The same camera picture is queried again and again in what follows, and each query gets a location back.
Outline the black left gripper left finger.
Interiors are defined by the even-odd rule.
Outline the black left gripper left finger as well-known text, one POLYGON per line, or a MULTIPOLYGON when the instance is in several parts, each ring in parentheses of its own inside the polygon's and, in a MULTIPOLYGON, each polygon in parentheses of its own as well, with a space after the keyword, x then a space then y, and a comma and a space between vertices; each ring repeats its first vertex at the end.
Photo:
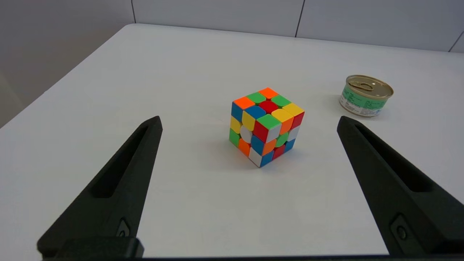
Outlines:
POLYGON ((44 259, 134 259, 163 128, 152 117, 128 137, 37 242, 44 259))

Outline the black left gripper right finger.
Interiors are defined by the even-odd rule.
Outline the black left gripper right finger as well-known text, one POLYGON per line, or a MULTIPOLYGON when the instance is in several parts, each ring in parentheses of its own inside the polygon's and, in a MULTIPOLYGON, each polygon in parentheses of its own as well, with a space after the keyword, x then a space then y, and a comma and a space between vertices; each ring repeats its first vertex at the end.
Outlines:
POLYGON ((392 256, 462 257, 464 207, 361 122, 337 133, 392 256))

